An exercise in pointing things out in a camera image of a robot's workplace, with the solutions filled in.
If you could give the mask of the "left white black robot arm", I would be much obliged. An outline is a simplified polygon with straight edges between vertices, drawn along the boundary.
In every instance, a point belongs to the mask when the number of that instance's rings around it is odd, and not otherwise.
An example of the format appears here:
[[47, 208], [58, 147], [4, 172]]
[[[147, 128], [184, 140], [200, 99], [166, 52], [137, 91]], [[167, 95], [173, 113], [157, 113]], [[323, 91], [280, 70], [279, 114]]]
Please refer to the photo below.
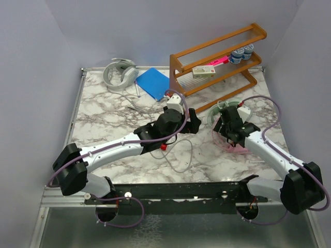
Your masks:
[[96, 169], [126, 157], [157, 150], [179, 133], [196, 134], [200, 125], [194, 109], [190, 108], [185, 115], [167, 108], [156, 121], [115, 141], [83, 148], [71, 143], [65, 146], [53, 164], [57, 186], [64, 196], [81, 191], [108, 204], [114, 199], [115, 187], [109, 177], [95, 175]]

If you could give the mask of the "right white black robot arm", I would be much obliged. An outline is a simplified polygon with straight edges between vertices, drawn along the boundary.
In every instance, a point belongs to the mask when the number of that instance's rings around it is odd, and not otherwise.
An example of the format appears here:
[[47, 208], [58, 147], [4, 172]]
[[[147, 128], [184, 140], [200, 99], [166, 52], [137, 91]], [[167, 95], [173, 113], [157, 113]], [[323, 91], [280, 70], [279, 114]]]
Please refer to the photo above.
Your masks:
[[220, 119], [214, 131], [221, 134], [232, 146], [240, 145], [260, 157], [281, 178], [269, 180], [253, 176], [246, 185], [238, 188], [238, 198], [249, 202], [262, 196], [281, 202], [292, 214], [299, 214], [325, 199], [326, 193], [320, 167], [306, 163], [263, 136], [259, 127], [243, 121], [237, 106], [220, 110]]

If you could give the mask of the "mint green headphones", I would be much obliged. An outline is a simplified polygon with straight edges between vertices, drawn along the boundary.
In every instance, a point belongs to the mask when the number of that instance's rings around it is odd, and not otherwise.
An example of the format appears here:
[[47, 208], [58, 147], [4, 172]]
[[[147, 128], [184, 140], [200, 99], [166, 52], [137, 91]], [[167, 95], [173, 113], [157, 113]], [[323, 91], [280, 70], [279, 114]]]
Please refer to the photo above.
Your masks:
[[207, 112], [206, 121], [207, 124], [211, 127], [215, 122], [215, 116], [220, 114], [220, 111], [229, 106], [236, 106], [241, 103], [242, 99], [240, 98], [232, 98], [230, 100], [219, 100], [215, 105], [213, 105]]

